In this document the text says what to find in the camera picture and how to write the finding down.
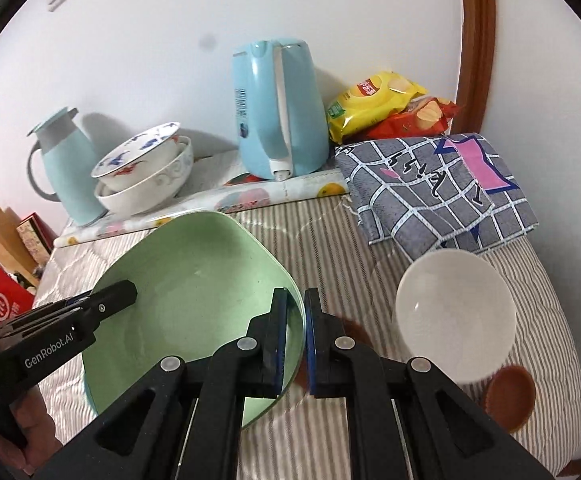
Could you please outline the person's left hand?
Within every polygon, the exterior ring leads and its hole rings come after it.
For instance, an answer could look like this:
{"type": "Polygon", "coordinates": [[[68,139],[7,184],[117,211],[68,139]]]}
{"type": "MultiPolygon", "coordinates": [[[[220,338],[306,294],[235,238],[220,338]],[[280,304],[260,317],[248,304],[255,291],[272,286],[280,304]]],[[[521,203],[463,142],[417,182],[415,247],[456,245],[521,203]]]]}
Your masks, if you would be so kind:
{"type": "Polygon", "coordinates": [[[10,409],[28,444],[21,450],[0,436],[0,460],[31,477],[63,445],[55,437],[55,422],[48,414],[38,386],[23,394],[10,409]]]}

